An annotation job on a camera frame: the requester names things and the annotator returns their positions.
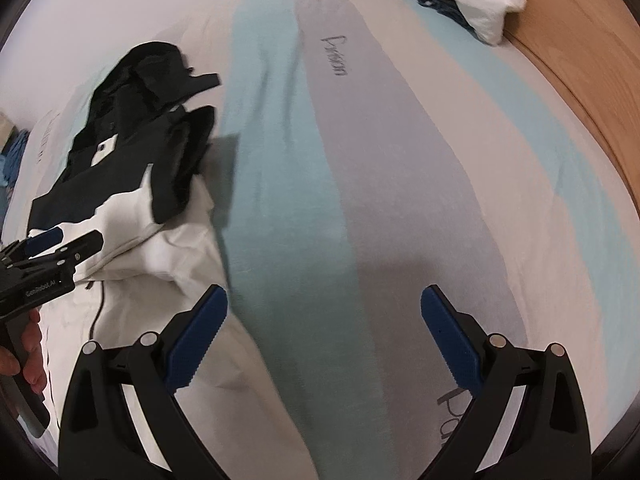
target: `silver screw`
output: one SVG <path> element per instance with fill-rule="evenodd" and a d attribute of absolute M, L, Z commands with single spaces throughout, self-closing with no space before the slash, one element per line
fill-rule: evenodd
<path fill-rule="evenodd" d="M 89 341 L 87 343 L 84 343 L 84 346 L 82 347 L 82 353 L 89 355 L 95 352 L 95 349 L 98 348 L 98 345 L 95 343 L 95 341 Z"/>
<path fill-rule="evenodd" d="M 557 357 L 562 357 L 564 355 L 564 346 L 558 343 L 553 343 L 551 345 L 551 353 Z"/>
<path fill-rule="evenodd" d="M 140 344 L 142 346 L 154 345 L 156 341 L 158 341 L 158 334 L 156 334 L 155 332 L 147 332 L 140 338 Z"/>
<path fill-rule="evenodd" d="M 505 346 L 507 346 L 507 339 L 501 334 L 493 334 L 489 338 L 489 343 L 491 343 L 491 345 L 495 346 L 496 348 L 504 348 Z"/>

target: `white wall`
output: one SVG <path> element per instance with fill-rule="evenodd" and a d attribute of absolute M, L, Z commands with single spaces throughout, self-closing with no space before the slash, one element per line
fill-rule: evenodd
<path fill-rule="evenodd" d="M 215 0 L 32 0 L 0 52 L 0 110 L 31 128 L 110 52 Z"/>

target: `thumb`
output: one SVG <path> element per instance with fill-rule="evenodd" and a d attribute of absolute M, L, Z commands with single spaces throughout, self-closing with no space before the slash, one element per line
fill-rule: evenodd
<path fill-rule="evenodd" d="M 0 375 L 15 375 L 20 373 L 20 363 L 11 352 L 0 346 Z"/>

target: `beige stripe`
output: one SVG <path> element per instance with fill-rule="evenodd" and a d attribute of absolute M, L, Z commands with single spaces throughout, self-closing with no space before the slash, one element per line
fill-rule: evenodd
<path fill-rule="evenodd" d="M 351 2 L 465 168 L 530 346 L 567 347 L 597 446 L 610 429 L 600 309 L 565 204 L 520 132 L 404 1 Z"/>
<path fill-rule="evenodd" d="M 214 136 L 218 134 L 222 118 L 225 83 L 230 66 L 233 17 L 239 1 L 224 0 L 217 4 L 207 4 L 157 37 L 159 41 L 167 41 L 180 48 L 189 65 L 194 68 L 193 75 L 220 75 L 222 85 L 194 95 L 185 105 L 187 110 L 204 105 L 216 107 Z"/>
<path fill-rule="evenodd" d="M 494 48 L 496 56 L 507 63 L 527 85 L 536 91 L 551 113 L 560 121 L 580 153 L 589 161 L 593 172 L 610 197 L 623 231 L 640 261 L 640 219 L 625 184 L 597 141 L 558 95 L 540 71 L 508 41 Z"/>

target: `white tag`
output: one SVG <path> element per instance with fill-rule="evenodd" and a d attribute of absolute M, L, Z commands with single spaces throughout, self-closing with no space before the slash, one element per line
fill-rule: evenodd
<path fill-rule="evenodd" d="M 98 149 L 95 152 L 94 158 L 91 160 L 91 165 L 95 166 L 103 160 L 107 155 L 109 155 L 113 149 L 116 147 L 116 139 L 118 138 L 118 134 L 115 134 L 113 137 L 109 137 L 107 140 L 98 144 Z"/>

